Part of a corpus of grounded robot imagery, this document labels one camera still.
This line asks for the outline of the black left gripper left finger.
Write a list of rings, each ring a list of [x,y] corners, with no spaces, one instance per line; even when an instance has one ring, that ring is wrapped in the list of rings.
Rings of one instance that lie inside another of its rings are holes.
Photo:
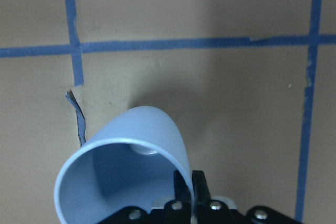
[[[193,192],[187,186],[186,181],[178,170],[173,173],[174,198],[176,201],[193,207]]]

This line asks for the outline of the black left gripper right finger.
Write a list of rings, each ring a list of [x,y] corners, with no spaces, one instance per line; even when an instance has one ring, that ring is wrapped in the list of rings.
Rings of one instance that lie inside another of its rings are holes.
[[[211,200],[211,194],[207,185],[205,173],[201,170],[192,171],[192,183],[194,188],[195,206],[203,206]]]

